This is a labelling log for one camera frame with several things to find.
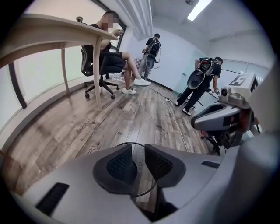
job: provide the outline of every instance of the woman's leg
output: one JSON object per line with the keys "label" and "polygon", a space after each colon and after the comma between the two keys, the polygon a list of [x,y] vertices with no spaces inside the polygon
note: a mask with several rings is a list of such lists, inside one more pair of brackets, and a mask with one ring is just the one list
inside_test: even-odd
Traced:
{"label": "woman's leg", "polygon": [[126,83],[126,89],[129,89],[130,88],[130,79],[131,79],[131,70],[128,66],[128,63],[126,63],[126,65],[124,66],[124,68],[126,71],[124,73],[124,81]]}
{"label": "woman's leg", "polygon": [[127,66],[132,71],[133,75],[135,76],[136,79],[141,79],[141,76],[139,75],[139,72],[137,70],[136,64],[134,62],[133,57],[131,56],[130,53],[128,52],[123,52],[122,53],[122,59],[127,61]]}

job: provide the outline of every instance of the chair armrest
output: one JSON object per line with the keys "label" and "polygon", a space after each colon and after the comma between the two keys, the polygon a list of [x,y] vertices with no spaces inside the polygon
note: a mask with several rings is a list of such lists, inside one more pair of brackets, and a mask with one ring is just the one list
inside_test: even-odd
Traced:
{"label": "chair armrest", "polygon": [[106,52],[106,51],[101,51],[100,55],[104,55],[104,56],[109,56],[109,55],[115,55],[115,56],[119,56],[120,53],[117,52]]}

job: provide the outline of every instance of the wooden floor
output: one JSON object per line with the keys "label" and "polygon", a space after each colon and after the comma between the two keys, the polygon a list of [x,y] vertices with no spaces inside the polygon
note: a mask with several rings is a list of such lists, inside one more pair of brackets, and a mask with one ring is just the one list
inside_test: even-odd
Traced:
{"label": "wooden floor", "polygon": [[[166,97],[175,95],[152,84]],[[67,160],[94,153],[119,143],[134,141],[154,143],[174,149],[206,154],[211,147],[200,139],[190,125],[190,118],[171,102],[166,102],[174,115],[183,138],[164,104],[164,98],[148,87],[134,87],[135,95],[122,94],[115,88],[115,100],[102,89],[102,111],[97,111],[94,91],[86,100],[84,89],[63,97],[40,113],[16,138],[4,162],[3,177],[8,188],[22,195],[32,184]],[[135,194],[148,190],[154,183],[144,163],[144,149],[133,145],[133,159],[138,166]],[[136,203],[153,211],[156,188],[136,198]]]}

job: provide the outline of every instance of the black pants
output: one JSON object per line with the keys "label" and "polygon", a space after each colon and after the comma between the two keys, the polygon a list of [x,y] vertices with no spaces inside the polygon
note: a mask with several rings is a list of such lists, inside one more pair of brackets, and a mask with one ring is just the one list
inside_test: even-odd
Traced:
{"label": "black pants", "polygon": [[185,110],[189,111],[189,109],[196,103],[196,101],[198,101],[200,97],[202,97],[202,95],[205,93],[207,86],[208,83],[202,83],[197,89],[187,88],[177,100],[178,104],[182,105],[186,101],[187,97],[192,93],[191,98],[185,106]]}

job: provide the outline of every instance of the black t-shirt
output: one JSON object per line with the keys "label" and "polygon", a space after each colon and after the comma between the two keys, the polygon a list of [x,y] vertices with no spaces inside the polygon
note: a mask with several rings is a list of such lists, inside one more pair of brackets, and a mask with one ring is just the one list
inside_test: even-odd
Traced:
{"label": "black t-shirt", "polygon": [[159,40],[158,39],[154,39],[154,38],[150,38],[150,39],[148,39],[148,41],[147,41],[147,43],[146,43],[146,45],[147,46],[149,46],[151,43],[159,43]]}
{"label": "black t-shirt", "polygon": [[[200,62],[202,62],[205,59],[208,59],[208,58],[200,58],[199,60],[200,60]],[[209,76],[205,76],[205,79],[204,79],[203,82],[207,82],[208,85],[209,85],[215,75],[217,75],[220,78],[221,71],[222,71],[221,66],[219,64],[215,63],[214,64],[214,70],[212,71],[212,74],[209,75]]]}
{"label": "black t-shirt", "polygon": [[[93,27],[95,27],[95,28],[98,28],[98,29],[101,29],[99,26],[97,26],[95,23],[94,24],[91,24],[90,26],[93,26]],[[110,49],[111,49],[111,47],[112,47],[112,44],[111,44],[111,42],[103,49],[103,51],[109,51]]]}

